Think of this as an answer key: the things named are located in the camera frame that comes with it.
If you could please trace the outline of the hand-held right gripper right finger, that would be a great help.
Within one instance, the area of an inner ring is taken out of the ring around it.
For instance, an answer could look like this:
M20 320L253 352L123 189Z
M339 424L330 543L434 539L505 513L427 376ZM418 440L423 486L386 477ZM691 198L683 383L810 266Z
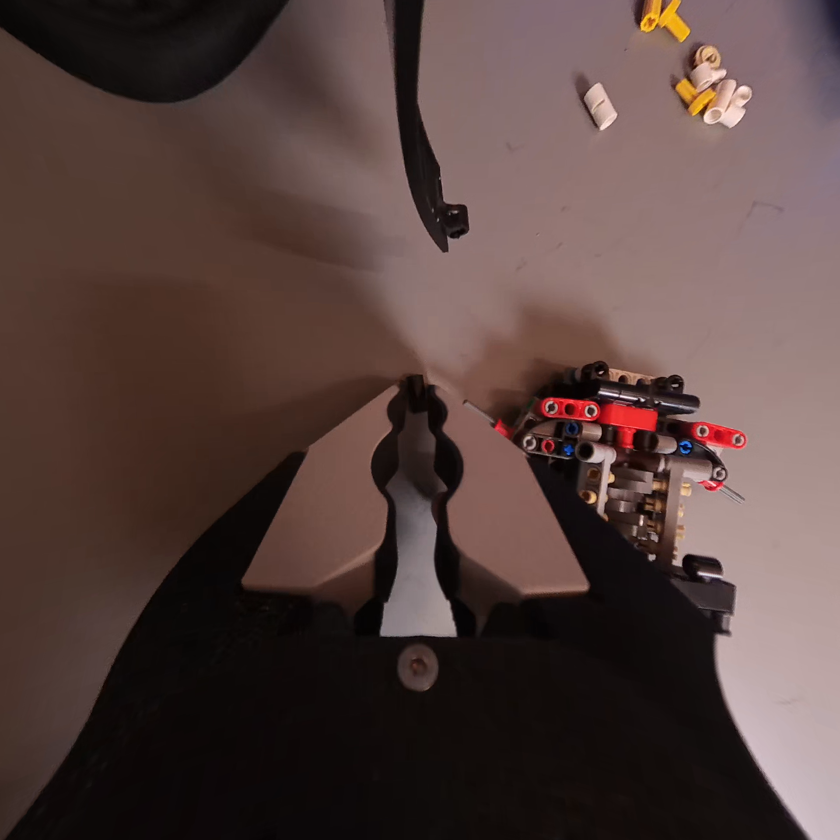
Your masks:
M427 386L440 483L434 567L457 635L503 605L582 596L590 582L526 456L441 385Z

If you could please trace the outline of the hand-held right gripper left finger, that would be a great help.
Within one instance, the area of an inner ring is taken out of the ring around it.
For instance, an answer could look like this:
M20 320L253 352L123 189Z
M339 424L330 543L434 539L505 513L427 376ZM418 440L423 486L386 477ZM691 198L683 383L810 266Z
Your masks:
M246 591L337 606L378 635L396 577L399 466L408 394L387 387L310 445L242 578Z

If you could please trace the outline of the lego car chassis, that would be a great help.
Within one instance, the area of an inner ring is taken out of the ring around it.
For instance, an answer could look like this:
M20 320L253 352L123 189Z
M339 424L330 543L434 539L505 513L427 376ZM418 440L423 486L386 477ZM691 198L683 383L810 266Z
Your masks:
M699 397L677 374L652 376L601 360L567 368L538 389L516 420L487 420L535 463L558 471L583 502L664 572L728 636L736 587L719 560L683 553L685 498L695 487L742 504L722 456L747 435L701 421Z

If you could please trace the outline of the black curved lego panel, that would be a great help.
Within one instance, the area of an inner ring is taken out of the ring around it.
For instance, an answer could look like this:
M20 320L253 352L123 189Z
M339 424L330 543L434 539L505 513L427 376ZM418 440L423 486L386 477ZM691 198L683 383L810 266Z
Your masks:
M469 232L468 207L445 201L441 173L418 97L424 1L386 1L395 111L408 190L427 234L444 254Z

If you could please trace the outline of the person's left forearm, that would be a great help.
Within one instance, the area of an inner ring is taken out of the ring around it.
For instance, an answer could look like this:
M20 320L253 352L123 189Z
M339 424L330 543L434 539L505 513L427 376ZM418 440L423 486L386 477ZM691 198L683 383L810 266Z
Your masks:
M2 30L73 77L139 102L194 98L234 72L288 1L2 1Z

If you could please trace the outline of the white lego connector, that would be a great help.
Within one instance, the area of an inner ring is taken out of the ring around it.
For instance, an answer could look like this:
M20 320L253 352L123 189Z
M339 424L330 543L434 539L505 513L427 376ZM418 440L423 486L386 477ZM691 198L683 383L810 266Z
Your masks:
M585 92L583 103L599 131L610 128L617 120L617 110L600 82Z

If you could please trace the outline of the pile of small lego pieces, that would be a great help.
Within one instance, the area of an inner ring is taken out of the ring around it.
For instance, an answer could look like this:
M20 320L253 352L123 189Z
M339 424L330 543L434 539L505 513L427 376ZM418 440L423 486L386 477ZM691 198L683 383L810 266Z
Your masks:
M638 27L644 34L663 31L677 43L687 45L691 28L683 17L680 1L638 2ZM724 66L719 47L701 43L688 54L681 75L670 86L685 112L704 124L725 129L744 118L753 89L741 84Z

